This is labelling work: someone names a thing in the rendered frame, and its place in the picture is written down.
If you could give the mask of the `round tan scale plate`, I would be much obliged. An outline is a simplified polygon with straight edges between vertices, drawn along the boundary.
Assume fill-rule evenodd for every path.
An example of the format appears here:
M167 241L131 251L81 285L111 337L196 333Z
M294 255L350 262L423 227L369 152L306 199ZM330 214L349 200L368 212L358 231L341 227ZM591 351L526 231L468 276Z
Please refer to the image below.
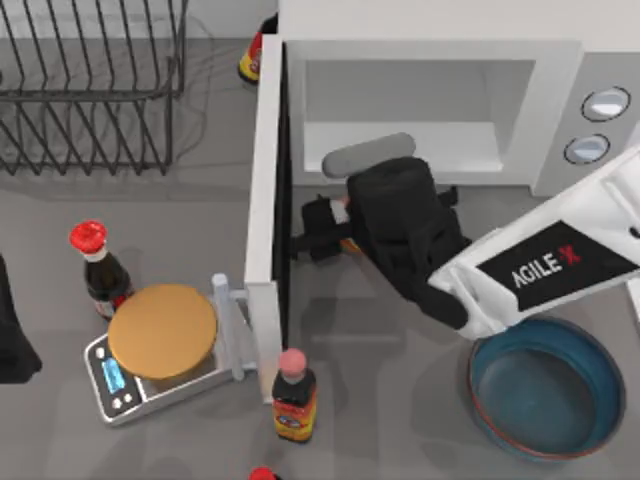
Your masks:
M137 291L116 310L108 331L115 360L151 381L183 376L213 351L218 317L208 297L182 284Z

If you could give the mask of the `pink cap dark sauce bottle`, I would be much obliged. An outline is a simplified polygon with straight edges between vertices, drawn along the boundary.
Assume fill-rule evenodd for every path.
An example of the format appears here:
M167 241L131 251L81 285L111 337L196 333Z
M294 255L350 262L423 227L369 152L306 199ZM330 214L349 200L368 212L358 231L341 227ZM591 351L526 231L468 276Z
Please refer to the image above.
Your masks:
M272 417L280 438L305 443L312 437L317 412L317 381L306 355L289 348L279 356L272 387Z

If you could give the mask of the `pale microwave oven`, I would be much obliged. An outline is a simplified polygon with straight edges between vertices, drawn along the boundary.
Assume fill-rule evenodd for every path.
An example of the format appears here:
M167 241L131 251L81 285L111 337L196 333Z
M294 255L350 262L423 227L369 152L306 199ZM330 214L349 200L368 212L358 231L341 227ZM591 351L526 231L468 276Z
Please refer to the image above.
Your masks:
M436 180L551 196L640 143L640 0L281 0L294 179L325 155L404 132ZM613 120L581 114L626 89ZM564 158L601 134L608 154Z

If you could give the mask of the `white microwave door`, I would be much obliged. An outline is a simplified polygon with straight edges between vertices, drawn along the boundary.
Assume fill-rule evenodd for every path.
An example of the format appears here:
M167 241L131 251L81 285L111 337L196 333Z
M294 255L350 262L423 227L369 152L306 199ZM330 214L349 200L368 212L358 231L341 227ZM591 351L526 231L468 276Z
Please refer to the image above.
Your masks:
M287 50L280 36L269 35L258 85L244 273L265 403L289 340L291 217Z

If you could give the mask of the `black cap yellow label bottle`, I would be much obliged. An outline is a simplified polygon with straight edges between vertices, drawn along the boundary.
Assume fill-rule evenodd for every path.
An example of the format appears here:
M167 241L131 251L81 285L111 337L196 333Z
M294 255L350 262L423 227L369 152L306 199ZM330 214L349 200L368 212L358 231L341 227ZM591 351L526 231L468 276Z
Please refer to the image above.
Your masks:
M258 84L260 79L263 37L265 35L276 34L277 31L278 14L275 13L263 21L238 62L238 75L244 82L251 85Z

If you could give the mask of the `large round microwave knob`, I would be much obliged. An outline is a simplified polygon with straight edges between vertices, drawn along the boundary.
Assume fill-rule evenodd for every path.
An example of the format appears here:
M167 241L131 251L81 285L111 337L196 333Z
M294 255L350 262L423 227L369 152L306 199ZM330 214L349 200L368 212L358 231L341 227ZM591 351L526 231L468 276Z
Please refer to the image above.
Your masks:
M618 86L590 93L582 102L582 116L594 123L618 118L631 104L630 93Z

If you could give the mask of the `red cap dark sauce bottle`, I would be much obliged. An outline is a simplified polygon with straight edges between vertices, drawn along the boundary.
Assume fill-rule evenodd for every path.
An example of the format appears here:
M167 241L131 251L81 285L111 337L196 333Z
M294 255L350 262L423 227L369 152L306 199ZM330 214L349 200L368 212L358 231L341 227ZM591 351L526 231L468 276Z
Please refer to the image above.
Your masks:
M129 272L107 248L107 233L101 222L85 220L72 228L69 243L84 259L84 281L98 315L109 322L135 290Z

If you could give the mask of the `blue bowl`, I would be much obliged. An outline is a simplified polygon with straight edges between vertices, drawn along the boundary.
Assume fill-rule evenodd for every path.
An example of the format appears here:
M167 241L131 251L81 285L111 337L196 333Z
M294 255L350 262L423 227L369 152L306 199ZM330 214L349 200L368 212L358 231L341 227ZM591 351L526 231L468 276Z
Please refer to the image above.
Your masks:
M540 462L602 449L619 430L627 404L623 376L604 345L550 316L475 341L466 388L479 428L507 452Z

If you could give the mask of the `small round microwave knob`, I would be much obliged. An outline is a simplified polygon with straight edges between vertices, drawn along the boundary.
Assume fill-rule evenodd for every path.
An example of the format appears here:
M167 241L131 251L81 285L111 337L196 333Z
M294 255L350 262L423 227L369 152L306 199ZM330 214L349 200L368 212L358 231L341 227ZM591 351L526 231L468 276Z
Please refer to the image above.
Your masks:
M564 158L574 165L588 165L602 160L609 152L610 141L601 134L574 138L564 148Z

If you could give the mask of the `silver kitchen scale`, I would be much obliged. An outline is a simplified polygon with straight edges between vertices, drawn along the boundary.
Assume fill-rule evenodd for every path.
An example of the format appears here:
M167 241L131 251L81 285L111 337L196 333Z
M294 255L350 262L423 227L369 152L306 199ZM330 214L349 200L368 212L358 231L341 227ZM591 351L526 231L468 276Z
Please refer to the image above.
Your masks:
M171 380L167 386L125 371L115 360L106 334L85 348L84 362L102 420L110 426L137 420L243 377L239 351L229 347L223 336L194 374L185 380Z

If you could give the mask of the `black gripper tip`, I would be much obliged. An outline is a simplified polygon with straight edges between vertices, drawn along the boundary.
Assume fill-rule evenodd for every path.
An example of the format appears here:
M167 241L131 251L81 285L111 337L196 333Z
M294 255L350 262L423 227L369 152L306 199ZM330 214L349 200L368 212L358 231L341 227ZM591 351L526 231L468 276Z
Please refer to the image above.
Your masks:
M18 320L6 263L0 254L0 385L27 383L42 367Z

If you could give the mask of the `pale grey rounded box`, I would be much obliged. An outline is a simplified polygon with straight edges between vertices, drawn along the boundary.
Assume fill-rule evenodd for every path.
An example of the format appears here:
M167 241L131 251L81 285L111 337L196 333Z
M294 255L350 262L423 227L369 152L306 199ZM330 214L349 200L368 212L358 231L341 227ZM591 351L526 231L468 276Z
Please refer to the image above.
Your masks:
M321 161L321 171L329 179L342 179L390 159L412 156L415 151L411 135L394 133L329 152Z

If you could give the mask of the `small orange and white item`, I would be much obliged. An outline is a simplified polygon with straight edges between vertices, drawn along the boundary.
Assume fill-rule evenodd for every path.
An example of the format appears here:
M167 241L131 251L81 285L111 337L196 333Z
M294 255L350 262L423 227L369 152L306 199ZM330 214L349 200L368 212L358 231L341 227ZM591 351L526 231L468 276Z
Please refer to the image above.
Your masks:
M348 223L350 218L347 212L349 198L331 199L330 208L337 224ZM345 252L358 253L360 251L357 244L351 238L345 238L340 241L340 245Z

